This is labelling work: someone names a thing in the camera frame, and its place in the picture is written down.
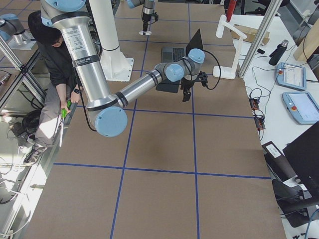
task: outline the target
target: green object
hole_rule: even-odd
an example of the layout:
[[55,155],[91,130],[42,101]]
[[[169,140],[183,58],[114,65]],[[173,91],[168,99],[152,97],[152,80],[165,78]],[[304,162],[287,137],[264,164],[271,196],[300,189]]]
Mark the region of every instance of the green object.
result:
[[[70,105],[71,105],[71,101],[68,100],[68,102],[67,102],[67,107],[68,107],[68,109],[70,108]],[[62,109],[62,110],[61,110],[61,117],[62,117],[62,118],[65,118],[67,114],[68,114],[68,113],[66,112],[66,109]]]

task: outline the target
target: monitor stand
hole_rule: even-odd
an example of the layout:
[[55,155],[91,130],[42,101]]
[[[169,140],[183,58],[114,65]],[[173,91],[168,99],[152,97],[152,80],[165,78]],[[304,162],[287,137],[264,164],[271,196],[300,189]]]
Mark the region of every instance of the monitor stand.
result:
[[[312,197],[309,192],[304,192],[300,186],[291,188],[277,179],[273,180],[273,188],[277,203],[290,225],[296,228],[307,224],[317,209],[316,204],[319,204],[319,197]],[[319,214],[315,214],[313,219],[319,219]]]

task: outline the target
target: white pillar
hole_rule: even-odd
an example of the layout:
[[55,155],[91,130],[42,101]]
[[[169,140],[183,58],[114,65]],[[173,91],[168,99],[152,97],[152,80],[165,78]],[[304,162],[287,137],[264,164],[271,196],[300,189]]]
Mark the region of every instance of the white pillar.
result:
[[109,81],[129,81],[133,58],[126,58],[119,47],[110,0],[89,0],[102,46],[101,65]]

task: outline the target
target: white stand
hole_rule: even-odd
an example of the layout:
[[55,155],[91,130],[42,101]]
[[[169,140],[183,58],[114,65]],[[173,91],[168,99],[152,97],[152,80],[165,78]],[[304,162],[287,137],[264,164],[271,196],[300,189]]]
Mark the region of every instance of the white stand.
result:
[[134,59],[126,58],[119,47],[111,1],[90,0],[103,52],[101,65],[108,81],[129,81]]
[[[220,16],[218,27],[217,27],[217,30],[216,30],[216,36],[218,38],[222,38],[223,32],[224,32],[224,27],[228,27],[230,30],[234,31],[235,33],[237,33],[239,35],[239,42],[238,42],[238,46],[236,48],[236,54],[235,54],[235,57],[234,57],[234,61],[233,61],[232,67],[221,66],[220,67],[221,68],[220,77],[221,78],[225,78],[225,79],[235,79],[241,46],[243,44],[244,39],[246,39],[247,36],[244,33],[242,33],[240,30],[235,28],[234,26],[232,26],[229,23],[227,23],[226,19],[227,19],[226,15]],[[218,66],[214,66],[213,76],[219,77],[219,67]]]

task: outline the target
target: black bottle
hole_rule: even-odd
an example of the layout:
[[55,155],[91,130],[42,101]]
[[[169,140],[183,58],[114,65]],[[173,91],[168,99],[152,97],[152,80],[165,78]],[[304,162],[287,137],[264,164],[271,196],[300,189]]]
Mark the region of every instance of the black bottle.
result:
[[283,42],[277,46],[277,49],[269,55],[271,57],[269,60],[269,64],[271,64],[272,66],[276,66],[283,53],[287,50],[287,46],[288,40],[283,40]]

